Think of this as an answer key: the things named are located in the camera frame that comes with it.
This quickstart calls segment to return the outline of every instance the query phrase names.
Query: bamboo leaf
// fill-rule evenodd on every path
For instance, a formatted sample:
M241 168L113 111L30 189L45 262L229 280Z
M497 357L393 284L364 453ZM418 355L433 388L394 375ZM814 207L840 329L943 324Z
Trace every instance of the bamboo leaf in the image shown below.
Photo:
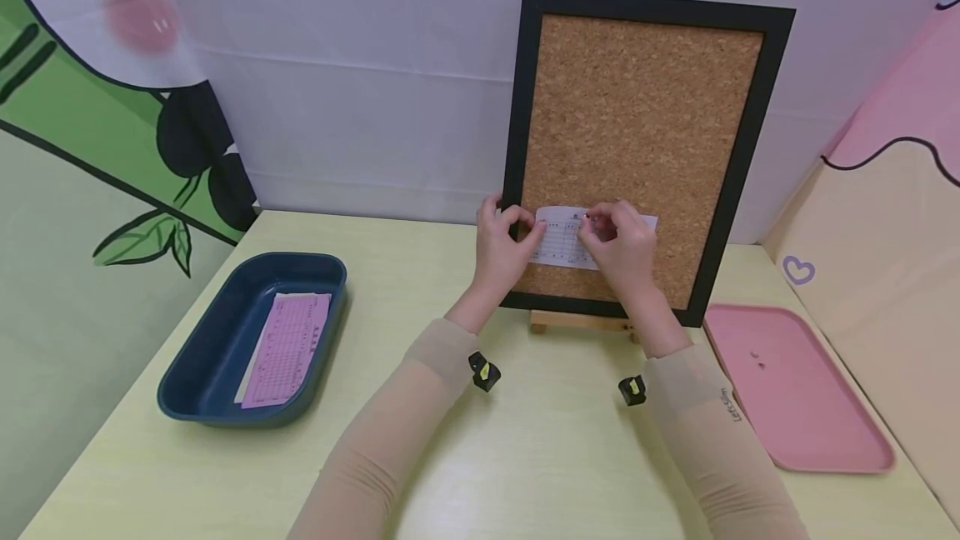
M178 219L165 212L146 212L104 238L93 251L93 262L118 266L157 260L170 248L177 223Z
M172 233L172 250L177 264L186 277L190 277L190 256L193 254L193 242L190 239L190 227L177 219L177 226Z

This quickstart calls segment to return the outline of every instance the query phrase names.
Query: light green tabletop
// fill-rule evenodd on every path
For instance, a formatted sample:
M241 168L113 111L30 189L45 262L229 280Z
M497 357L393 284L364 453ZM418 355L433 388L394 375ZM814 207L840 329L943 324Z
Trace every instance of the light green tabletop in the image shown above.
M284 538L350 418L467 286L473 244L470 226L265 212L22 538ZM273 431L166 419L156 394L167 366L230 271L269 251L347 264L347 323L315 405ZM807 317L758 246L728 246L713 299ZM504 377L488 395L470 387L450 412L396 538L708 538L643 407L618 394L640 369L638 347L616 333L531 336L528 319L501 309L487 325L482 350ZM883 476L782 476L811 538L960 538L899 447L897 461Z

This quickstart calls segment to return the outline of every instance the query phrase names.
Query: pink tray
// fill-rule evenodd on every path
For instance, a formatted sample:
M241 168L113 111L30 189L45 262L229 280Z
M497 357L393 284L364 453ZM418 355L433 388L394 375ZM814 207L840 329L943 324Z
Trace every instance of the pink tray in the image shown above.
M889 441L796 313L712 305L703 326L740 407L777 465L851 474L893 468L897 458Z

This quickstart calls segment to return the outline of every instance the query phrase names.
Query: navy plastic tray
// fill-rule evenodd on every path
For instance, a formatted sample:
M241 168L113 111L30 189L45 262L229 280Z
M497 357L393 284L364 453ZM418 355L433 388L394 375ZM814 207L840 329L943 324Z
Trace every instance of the navy plastic tray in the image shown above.
M346 285L347 269L330 255L265 253L240 263L160 381L160 410L170 418L228 427L276 427L298 418L314 399L339 334ZM233 399L277 293L331 294L327 325L303 385L289 401L240 408Z

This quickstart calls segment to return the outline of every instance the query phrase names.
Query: pink cheek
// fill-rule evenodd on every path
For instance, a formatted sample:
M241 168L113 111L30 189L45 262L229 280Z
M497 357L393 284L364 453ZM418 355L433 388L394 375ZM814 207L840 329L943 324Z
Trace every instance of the pink cheek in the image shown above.
M107 0L107 26L137 53L169 53L177 45L179 18L170 0Z

